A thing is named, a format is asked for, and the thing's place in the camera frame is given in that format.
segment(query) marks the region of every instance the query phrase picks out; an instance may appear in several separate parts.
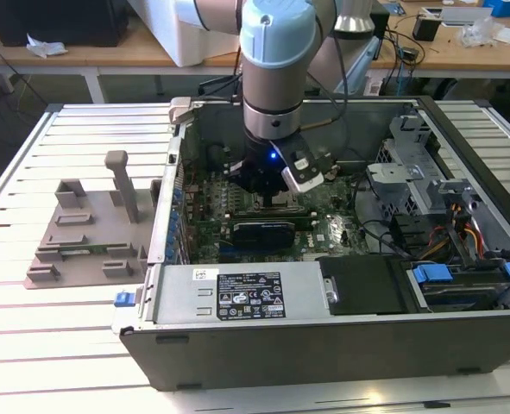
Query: robotic arm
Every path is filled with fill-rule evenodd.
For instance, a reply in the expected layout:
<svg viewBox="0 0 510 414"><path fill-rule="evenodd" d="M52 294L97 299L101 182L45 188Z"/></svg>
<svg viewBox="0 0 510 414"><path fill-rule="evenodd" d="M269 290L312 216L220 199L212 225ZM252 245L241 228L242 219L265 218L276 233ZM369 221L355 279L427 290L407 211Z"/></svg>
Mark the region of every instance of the robotic arm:
<svg viewBox="0 0 510 414"><path fill-rule="evenodd" d="M334 28L343 0L176 0L176 5L183 22L239 34L248 147L258 148L255 154L275 151L293 192L323 183L300 134L300 111L309 65Z"/></svg>

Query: power supply label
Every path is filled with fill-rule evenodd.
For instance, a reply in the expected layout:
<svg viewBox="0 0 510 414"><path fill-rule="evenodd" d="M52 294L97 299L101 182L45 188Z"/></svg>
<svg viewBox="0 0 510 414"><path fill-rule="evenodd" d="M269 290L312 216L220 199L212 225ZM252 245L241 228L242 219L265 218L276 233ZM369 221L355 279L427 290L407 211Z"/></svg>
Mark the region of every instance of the power supply label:
<svg viewBox="0 0 510 414"><path fill-rule="evenodd" d="M219 274L217 316L221 321L286 317L280 273Z"/></svg>

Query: yellow wire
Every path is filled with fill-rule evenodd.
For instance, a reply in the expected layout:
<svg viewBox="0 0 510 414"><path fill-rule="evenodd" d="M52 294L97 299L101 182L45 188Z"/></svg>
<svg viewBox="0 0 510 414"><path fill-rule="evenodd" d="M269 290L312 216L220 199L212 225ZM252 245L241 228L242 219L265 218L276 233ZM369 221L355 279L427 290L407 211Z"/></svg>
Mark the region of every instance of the yellow wire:
<svg viewBox="0 0 510 414"><path fill-rule="evenodd" d="M466 233L473 236L473 240L475 241L475 251L477 252L478 256L481 256L481 252L479 251L479 242L477 241L477 235L475 234L475 231L470 229L464 229Z"/></svg>
<svg viewBox="0 0 510 414"><path fill-rule="evenodd" d="M308 125L303 125L300 127L301 131L309 131L311 129L325 127L326 125L330 125L333 122L332 118L326 119L321 122L309 123Z"/></svg>
<svg viewBox="0 0 510 414"><path fill-rule="evenodd" d="M444 246L446 246L446 243L448 243L449 239L444 239L442 240L437 246L435 246L434 248L432 248L431 250L429 250L427 253L425 253L423 256L420 257L420 259L424 259L428 256L430 256L431 254L434 254L436 253L438 250L440 250L441 248L443 248Z"/></svg>

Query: metal case frame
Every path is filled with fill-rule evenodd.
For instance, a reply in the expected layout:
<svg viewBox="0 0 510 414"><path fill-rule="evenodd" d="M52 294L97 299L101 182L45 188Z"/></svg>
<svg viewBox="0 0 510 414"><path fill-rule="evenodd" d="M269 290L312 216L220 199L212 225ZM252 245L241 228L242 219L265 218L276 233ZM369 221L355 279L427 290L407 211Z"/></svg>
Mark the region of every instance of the metal case frame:
<svg viewBox="0 0 510 414"><path fill-rule="evenodd" d="M499 231L510 240L509 193L437 105L426 97L386 101L414 105L441 145L463 164L469 181L491 207ZM176 130L178 140L171 142L170 153L177 156L183 126ZM167 170L163 189L173 188L178 158L175 165ZM510 360L510 310L336 317L304 323L283 318L257 324L158 324L154 314L159 284L164 282L164 257L156 253L156 243L165 240L172 196L165 197L155 219L154 235L160 236L154 236L155 246L152 243L149 250L151 267L140 321L120 335L158 390L487 373Z"/></svg>

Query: power cord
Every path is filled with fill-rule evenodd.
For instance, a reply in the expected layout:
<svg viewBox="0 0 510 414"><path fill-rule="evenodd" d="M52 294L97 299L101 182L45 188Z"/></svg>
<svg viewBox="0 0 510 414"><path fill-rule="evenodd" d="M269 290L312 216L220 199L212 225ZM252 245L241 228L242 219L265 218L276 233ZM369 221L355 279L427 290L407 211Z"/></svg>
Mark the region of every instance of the power cord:
<svg viewBox="0 0 510 414"><path fill-rule="evenodd" d="M387 41L390 41L393 44L394 64L393 64L393 69L387 76L387 80L385 81L385 83L383 84L383 86L381 88L382 93L384 93L385 90L387 89L387 87L391 81L391 78L393 77L394 72L397 69L397 65L399 64L399 62L400 62L400 67L398 69L397 78L400 78L401 72L404 68L404 65L406 65L410 68L410 70L409 70L410 76L408 79L408 84L410 84L412 82L413 72L425 60L425 48L421 45L421 43L419 43L418 41L414 40L412 37L410 37L406 34L397 32L396 30L391 30L388 26L387 26L387 34L388 34L388 36L385 36L384 39ZM414 43L419 48L419 50L421 50L419 59L409 60L406 58L406 56L404 55L404 49L400 45L400 37L408 39L409 41ZM402 92L402 87L401 87L402 80L398 80L398 82L399 82L399 87L397 88L397 95L399 95Z"/></svg>
<svg viewBox="0 0 510 414"><path fill-rule="evenodd" d="M363 180L365 178L366 178L365 174L361 174L360 178L356 181L355 188L354 188L354 191L352 193L352 198L351 198L350 203L349 203L349 205L352 208L355 224L357 224L359 228L363 229L364 233L366 235L369 235L370 237L376 239L379 243L381 243L382 245L387 246L388 248L393 250L396 254L398 254L398 255L400 255L400 256L404 257L405 259L408 259L408 260L416 260L417 258L415 256L409 254L408 252L405 252L402 248L400 248L399 246L395 245L394 243L391 243L390 241L383 240L383 238L382 238L383 235L379 236L379 235L375 234L374 232L370 231L366 227L366 224L377 223L377 222L381 223L381 220L368 220L368 221L366 221L364 223L360 222L360 219L358 218L358 214L356 213L356 196L358 194L358 189L360 188L360 184L363 182Z"/></svg>
<svg viewBox="0 0 510 414"><path fill-rule="evenodd" d="M237 76L237 71L239 70L239 61L241 59L241 46L237 49L236 53L236 63L234 64L234 75ZM237 95L237 91L239 89L239 79L237 80L236 85L234 86L234 95Z"/></svg>
<svg viewBox="0 0 510 414"><path fill-rule="evenodd" d="M214 100L223 100L223 101L228 101L229 102L231 99L225 98L225 97L215 97L214 94L215 93L219 93L221 90L227 88L230 85L233 85L235 82L237 82L241 78L241 76L242 76L241 74L236 75L232 79L230 79L228 82L225 82L224 84L221 84L220 86L218 86L218 88L215 89L214 91L207 91L206 93L202 93L199 96L200 97L207 97L207 96L209 96L209 97L215 98Z"/></svg>
<svg viewBox="0 0 510 414"><path fill-rule="evenodd" d="M320 90L331 101L331 104L337 110L337 114L331 118L324 119L321 122L315 122L315 123L311 123L308 125L303 125L300 127L301 131L309 131L311 129L325 127L327 125L331 125L332 123L338 121L341 118L343 119L345 126L347 128L347 131L348 131L349 126L347 124L345 114L347 112L349 86L347 83L347 72L344 67L343 53L341 52L341 45L339 44L339 39L337 38L337 34L335 33L335 30L333 31L333 41L335 42L335 49L337 52L337 58L339 59L339 65L341 66L341 74L342 74L342 79L343 79L343 93L344 93L343 107L339 108L339 105L338 105L337 101L333 98L333 96L331 95L331 92L329 92L326 88L324 88L324 86L314 76L312 76L310 73L308 73L308 77L318 85Z"/></svg>
<svg viewBox="0 0 510 414"><path fill-rule="evenodd" d="M3 63L5 63L5 65L11 69L11 71L13 71L13 73L15 75L17 75L21 80L22 82L24 82L26 84L26 86L32 91L32 93L34 93L36 95L36 97L38 99L40 99L40 101L47 106L47 101L43 98L42 95L40 95L40 93L38 93L38 91L36 89L34 89L32 87L32 85L5 59L5 57L3 57L2 53L0 52L0 58L3 60Z"/></svg>

